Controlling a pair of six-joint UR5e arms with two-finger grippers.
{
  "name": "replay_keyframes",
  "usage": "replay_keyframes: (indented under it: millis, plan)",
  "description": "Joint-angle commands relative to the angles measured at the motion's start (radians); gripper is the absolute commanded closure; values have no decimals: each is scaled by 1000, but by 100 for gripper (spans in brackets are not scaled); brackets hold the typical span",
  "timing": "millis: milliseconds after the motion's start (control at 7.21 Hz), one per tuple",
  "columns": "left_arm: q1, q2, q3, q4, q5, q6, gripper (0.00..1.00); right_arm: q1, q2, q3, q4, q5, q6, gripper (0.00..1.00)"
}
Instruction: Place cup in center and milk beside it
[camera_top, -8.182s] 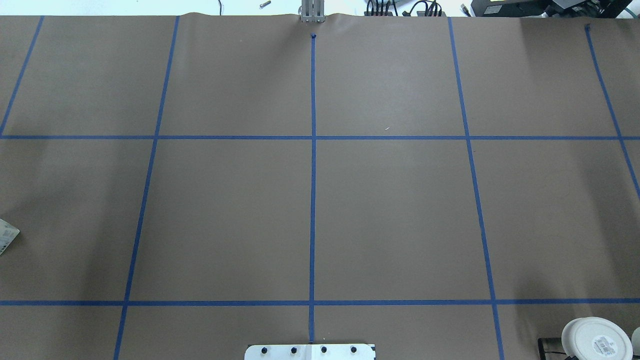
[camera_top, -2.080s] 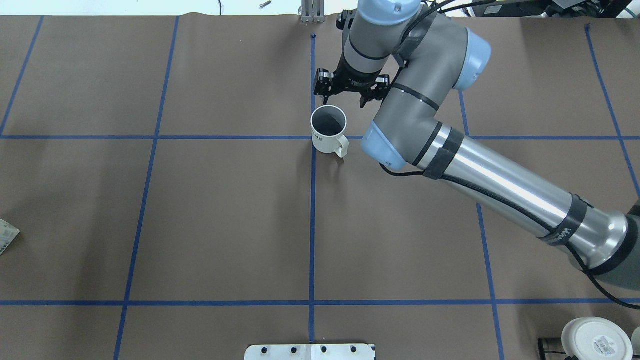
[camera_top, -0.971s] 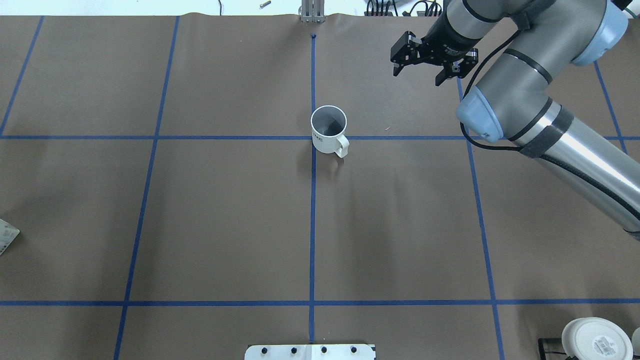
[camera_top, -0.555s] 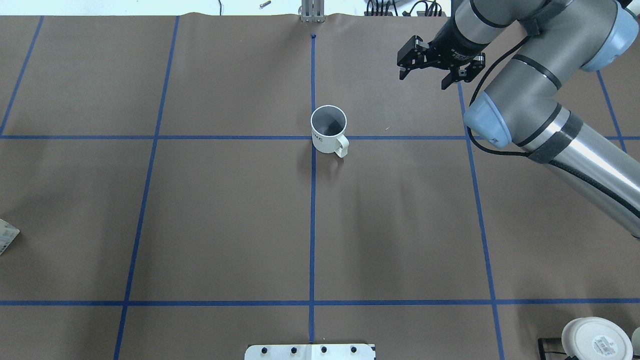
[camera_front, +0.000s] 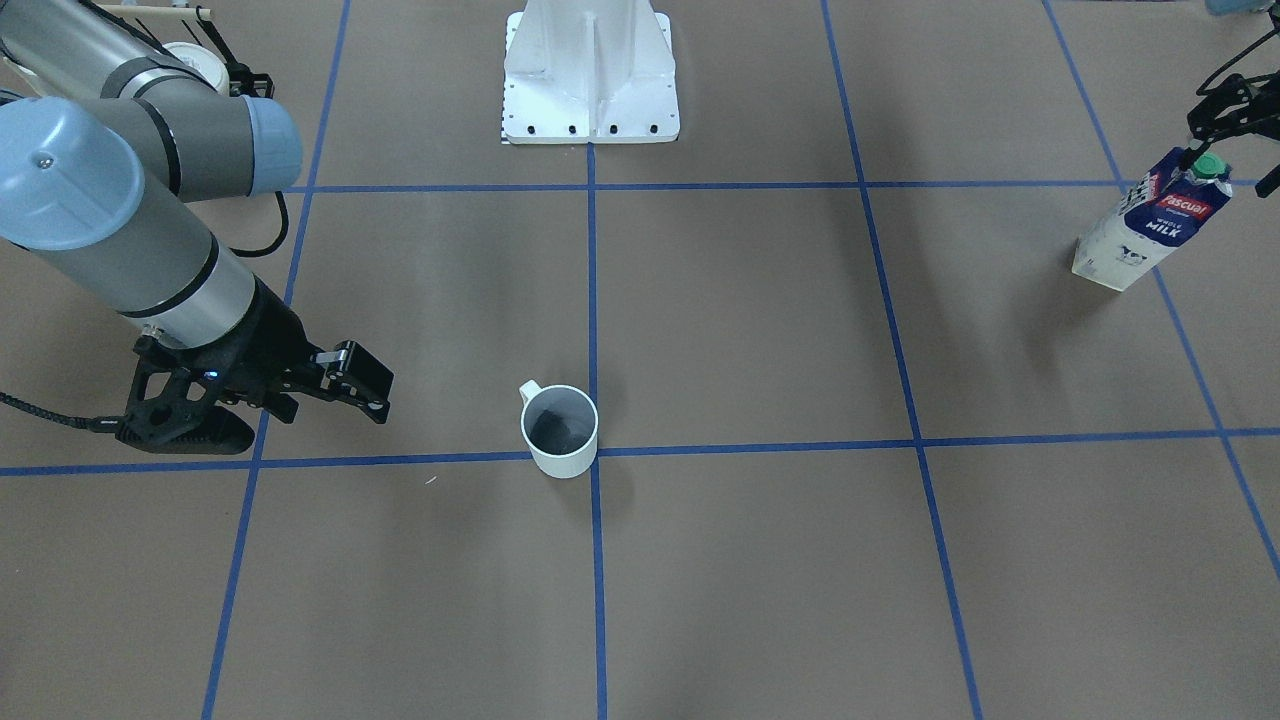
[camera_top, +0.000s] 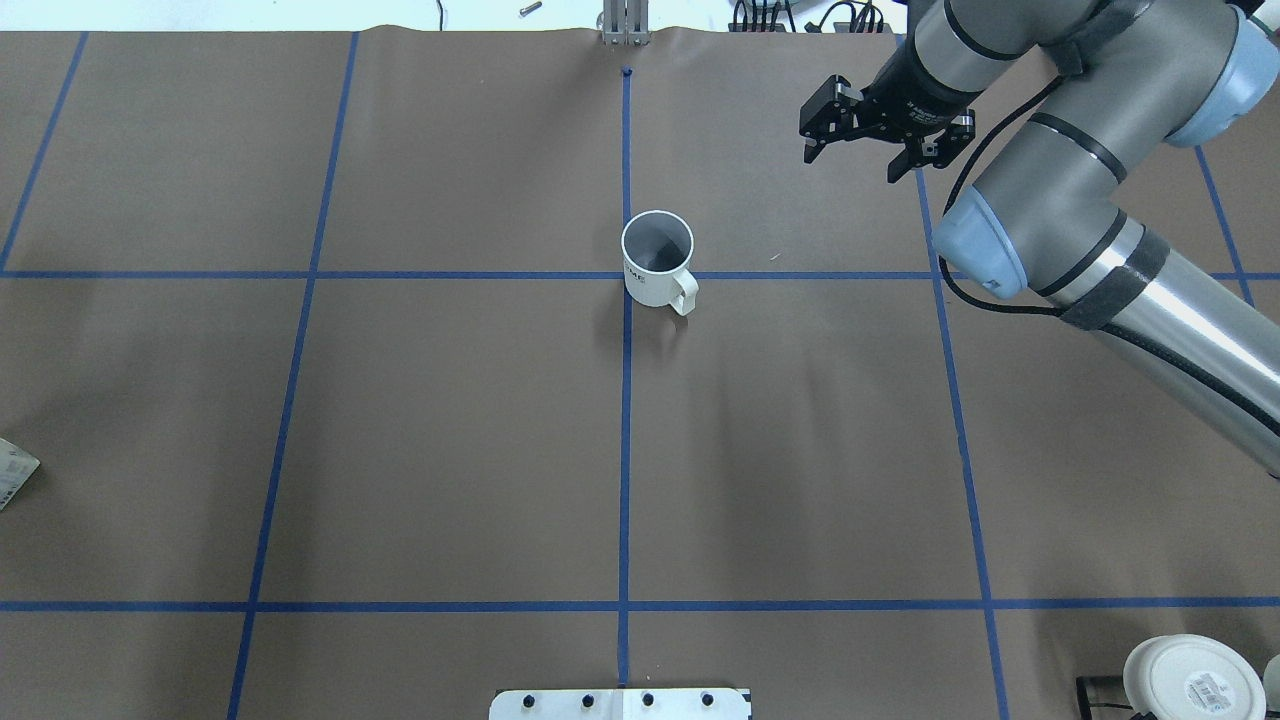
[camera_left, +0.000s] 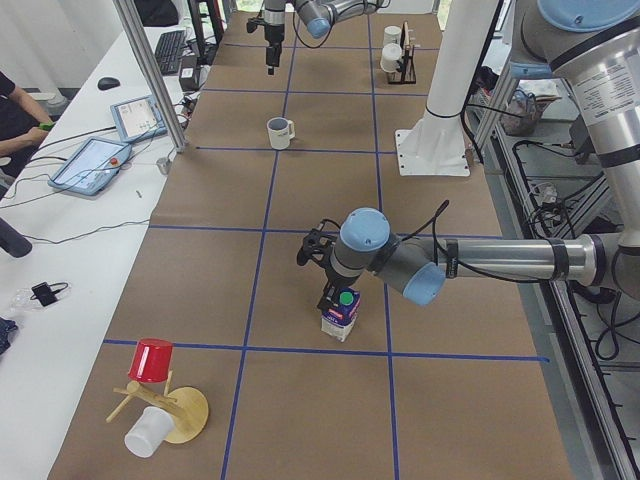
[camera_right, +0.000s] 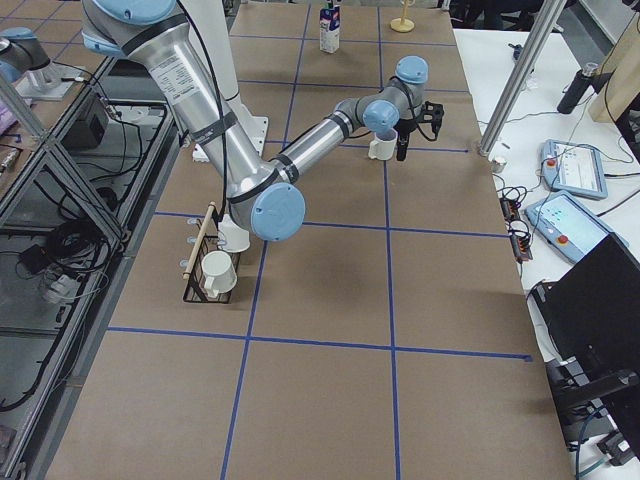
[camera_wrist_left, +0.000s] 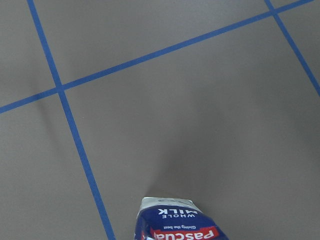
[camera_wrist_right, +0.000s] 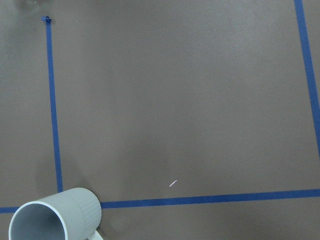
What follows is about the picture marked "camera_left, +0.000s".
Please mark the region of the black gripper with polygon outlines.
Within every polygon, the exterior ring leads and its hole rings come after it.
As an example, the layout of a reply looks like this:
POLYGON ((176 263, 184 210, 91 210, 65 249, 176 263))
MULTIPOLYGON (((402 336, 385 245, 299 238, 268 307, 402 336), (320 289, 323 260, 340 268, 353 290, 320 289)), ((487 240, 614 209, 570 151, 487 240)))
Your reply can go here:
POLYGON ((320 311, 327 311, 337 307, 340 303, 340 294, 356 282, 355 277, 345 277, 333 270, 325 271, 327 282, 323 288, 323 293, 318 301, 317 308, 320 311))
POLYGON ((274 67, 280 66, 280 58, 282 53, 282 25, 266 24, 264 27, 265 40, 268 45, 266 47, 266 65, 267 73, 273 76, 274 67))

